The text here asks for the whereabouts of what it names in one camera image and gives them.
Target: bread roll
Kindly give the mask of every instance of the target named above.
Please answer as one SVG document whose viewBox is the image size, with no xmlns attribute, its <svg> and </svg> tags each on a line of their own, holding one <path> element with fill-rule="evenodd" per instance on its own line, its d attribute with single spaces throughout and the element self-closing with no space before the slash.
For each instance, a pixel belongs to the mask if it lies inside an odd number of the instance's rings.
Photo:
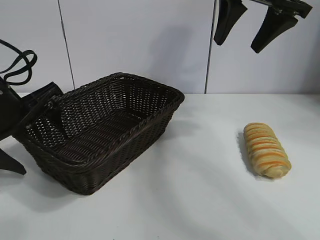
<svg viewBox="0 0 320 240">
<path fill-rule="evenodd" d="M 292 166 L 288 156 L 271 127 L 260 122 L 249 123 L 243 135 L 257 174 L 279 179 L 290 171 Z"/>
</svg>

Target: basket rim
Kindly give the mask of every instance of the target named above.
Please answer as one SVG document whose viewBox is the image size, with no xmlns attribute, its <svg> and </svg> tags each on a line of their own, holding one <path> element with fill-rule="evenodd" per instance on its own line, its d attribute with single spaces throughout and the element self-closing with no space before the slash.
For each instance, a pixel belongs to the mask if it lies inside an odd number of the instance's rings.
<svg viewBox="0 0 320 240">
<path fill-rule="evenodd" d="M 70 98 L 75 94 L 79 94 L 83 91 L 86 91 L 87 88 L 95 85 L 99 81 L 105 82 L 105 81 L 111 81 L 115 78 L 125 78 L 125 77 L 133 78 L 134 81 L 144 81 L 144 82 L 158 85 L 159 87 L 169 89 L 173 93 L 176 94 L 176 97 L 169 104 L 167 104 L 166 106 L 164 106 L 160 110 L 154 112 L 153 114 L 151 114 L 147 118 L 143 119 L 138 125 L 131 128 L 130 131 L 123 133 L 115 141 L 106 145 L 105 150 L 97 151 L 94 155 L 90 156 L 87 159 L 87 162 L 82 162 L 82 163 L 78 163 L 78 164 L 68 163 L 67 157 L 65 157 L 64 155 L 62 155 L 60 153 L 57 153 L 52 148 L 45 146 L 41 142 L 34 140 L 29 135 L 26 136 L 27 141 L 30 142 L 31 144 L 37 146 L 41 151 L 45 151 L 45 152 L 49 153 L 50 155 L 52 155 L 52 157 L 54 157 L 55 161 L 51 161 L 51 160 L 48 161 L 50 165 L 54 165 L 56 168 L 58 167 L 63 172 L 72 172 L 73 174 L 75 174 L 75 173 L 83 174 L 85 172 L 90 172 L 90 171 L 98 168 L 100 165 L 104 164 L 105 162 L 102 160 L 105 160 L 109 156 L 115 154 L 125 144 L 129 143 L 136 136 L 138 136 L 141 132 L 145 131 L 151 125 L 158 122 L 163 116 L 166 116 L 170 112 L 175 111 L 185 99 L 185 95 L 180 90 L 178 90 L 174 87 L 167 86 L 163 83 L 156 82 L 156 81 L 148 79 L 146 77 L 138 76 L 135 74 L 123 73 L 123 72 L 113 73 L 109 76 L 102 77 L 96 81 L 93 81 L 93 82 L 90 82 L 90 83 L 85 84 L 83 86 L 80 86 L 77 89 L 66 92 L 64 95 L 58 97 L 58 99 L 63 100 L 65 98 Z"/>
</svg>

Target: orange stripe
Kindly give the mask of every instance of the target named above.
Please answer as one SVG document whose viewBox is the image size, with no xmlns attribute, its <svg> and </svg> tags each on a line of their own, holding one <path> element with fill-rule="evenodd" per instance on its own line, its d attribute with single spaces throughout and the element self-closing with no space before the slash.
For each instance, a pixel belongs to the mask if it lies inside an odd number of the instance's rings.
<svg viewBox="0 0 320 240">
<path fill-rule="evenodd" d="M 261 167 L 263 167 L 265 165 L 274 165 L 273 167 L 276 167 L 276 166 L 286 166 L 287 167 L 287 164 L 285 162 L 282 162 L 282 161 L 264 162 L 264 163 L 259 164 L 257 167 L 261 168 Z"/>
<path fill-rule="evenodd" d="M 286 158 L 286 156 L 283 153 L 278 152 L 278 151 L 266 152 L 266 153 L 263 153 L 261 155 L 255 156 L 255 158 L 258 157 L 260 159 L 260 158 L 264 158 L 264 157 L 267 157 L 267 156 L 274 156 L 274 155 Z"/>
<path fill-rule="evenodd" d="M 247 138 L 247 139 L 248 139 L 248 141 L 251 141 L 251 140 L 254 140 L 254 139 L 264 138 L 264 137 L 271 138 L 271 137 L 274 137 L 274 136 L 262 133 L 262 134 L 259 134 L 259 136 L 256 136 L 256 137 L 253 137 L 253 138 Z"/>
<path fill-rule="evenodd" d="M 259 145 L 259 144 L 278 144 L 278 142 L 266 139 L 266 140 L 261 140 L 261 141 L 257 141 L 255 143 L 253 143 L 251 145 L 251 147 L 253 147 L 255 145 Z"/>
<path fill-rule="evenodd" d="M 262 150 L 262 149 L 279 149 L 279 150 L 283 150 L 279 146 L 262 146 L 262 147 L 257 147 L 257 148 L 252 149 L 252 150 L 253 151 L 258 151 L 258 150 Z"/>
<path fill-rule="evenodd" d="M 246 137 L 250 137 L 253 134 L 270 134 L 270 137 L 275 137 L 274 134 L 272 134 L 270 131 L 261 131 L 261 132 L 251 132 L 250 134 L 248 134 Z"/>
</svg>

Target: wicker basket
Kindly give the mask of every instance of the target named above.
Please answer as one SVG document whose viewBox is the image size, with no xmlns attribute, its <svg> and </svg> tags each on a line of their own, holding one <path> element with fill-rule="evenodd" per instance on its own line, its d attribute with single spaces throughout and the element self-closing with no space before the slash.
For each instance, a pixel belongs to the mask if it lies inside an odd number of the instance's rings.
<svg viewBox="0 0 320 240">
<path fill-rule="evenodd" d="M 91 195 L 165 132 L 183 101 L 177 89 L 115 73 L 55 97 L 60 126 L 42 111 L 14 137 L 43 172 Z"/>
</svg>

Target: black strap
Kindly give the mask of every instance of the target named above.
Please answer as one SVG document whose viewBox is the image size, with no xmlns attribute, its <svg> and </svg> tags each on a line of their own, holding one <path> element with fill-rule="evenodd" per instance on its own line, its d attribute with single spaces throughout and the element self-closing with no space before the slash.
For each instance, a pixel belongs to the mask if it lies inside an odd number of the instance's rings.
<svg viewBox="0 0 320 240">
<path fill-rule="evenodd" d="M 22 59 L 25 61 L 26 65 L 24 67 L 22 67 L 19 70 L 13 71 L 13 72 L 9 72 L 6 75 L 4 75 L 3 77 L 3 81 L 5 81 L 6 83 L 8 83 L 9 85 L 13 85 L 13 86 L 19 86 L 19 85 L 24 85 L 27 84 L 31 77 L 32 77 L 32 67 L 36 64 L 37 62 L 37 55 L 35 54 L 34 51 L 32 50 L 26 50 L 24 52 L 20 51 L 18 48 L 16 48 L 15 46 L 11 45 L 10 43 L 3 41 L 0 39 L 0 44 L 12 49 L 13 51 L 15 51 L 16 53 L 19 54 L 19 56 L 13 61 L 13 63 L 6 69 L 3 71 L 0 71 L 0 74 L 6 73 L 8 71 L 10 71 L 14 66 L 16 66 Z M 27 58 L 28 55 L 33 55 L 31 61 L 29 61 L 29 59 Z M 26 78 L 26 80 L 22 81 L 22 82 L 11 82 L 11 81 L 7 81 L 8 78 L 22 74 L 24 72 L 28 71 L 28 76 Z"/>
</svg>

